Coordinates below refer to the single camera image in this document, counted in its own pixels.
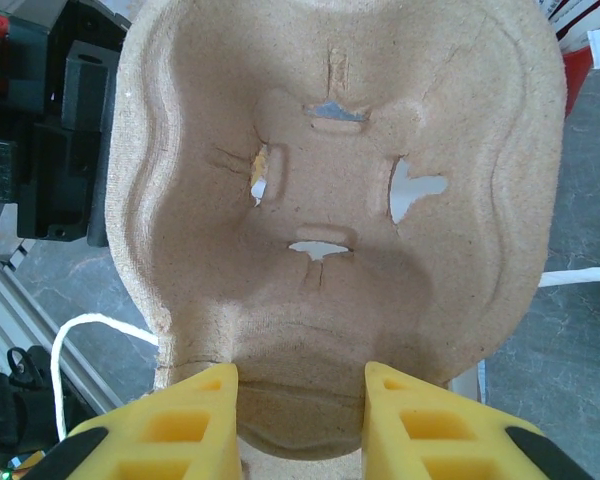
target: gray concrete floor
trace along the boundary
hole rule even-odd
[[[600,266],[600,72],[567,121],[563,157],[547,270]],[[106,249],[37,242],[16,274],[59,323],[101,312],[145,325]],[[153,347],[103,326],[70,337],[124,400],[151,388]],[[538,425],[600,480],[600,285],[539,291],[487,360],[487,382],[490,405]]]

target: white string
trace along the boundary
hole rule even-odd
[[[557,285],[569,285],[574,283],[600,282],[600,267],[585,268],[583,270],[566,270],[560,272],[545,272],[540,279],[539,288],[553,287]],[[87,313],[80,315],[60,327],[58,335],[53,341],[51,347],[51,382],[53,385],[53,401],[56,410],[56,428],[58,430],[58,439],[64,440],[67,436],[67,427],[64,419],[64,399],[62,392],[62,383],[60,381],[60,350],[64,338],[76,325],[85,323],[102,323],[115,330],[127,335],[144,340],[152,345],[158,345],[158,339],[155,335],[146,332],[138,327],[134,327],[125,322],[105,317],[99,313]]]
[[[554,287],[556,285],[589,282],[600,282],[600,267],[585,268],[583,270],[565,270],[562,272],[544,272],[538,287]]]
[[[158,338],[138,327],[134,327],[125,322],[120,322],[109,317],[105,317],[99,313],[87,313],[80,315],[60,327],[58,335],[56,335],[51,347],[51,383],[53,385],[53,402],[56,410],[56,429],[58,430],[58,440],[62,441],[67,436],[67,427],[64,419],[64,398],[62,392],[62,382],[60,380],[60,350],[62,349],[62,341],[76,325],[85,323],[102,323],[111,328],[114,328],[122,333],[144,340],[152,345],[158,345]]]

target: white cord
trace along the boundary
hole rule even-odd
[[[158,338],[155,335],[138,327],[134,327],[133,325],[129,325],[128,323],[105,317],[99,313],[80,315],[62,325],[60,330],[58,330],[58,335],[56,335],[53,346],[51,347],[51,383],[53,385],[53,402],[56,409],[56,428],[58,430],[59,441],[64,440],[67,436],[67,426],[64,419],[62,382],[60,380],[60,349],[62,348],[62,341],[67,336],[67,333],[69,333],[69,330],[76,325],[83,325],[85,323],[103,323],[122,333],[139,338],[152,345],[158,345]]]
[[[538,287],[553,287],[556,285],[588,282],[600,282],[600,267],[585,268],[583,270],[566,270],[563,272],[544,272]]]

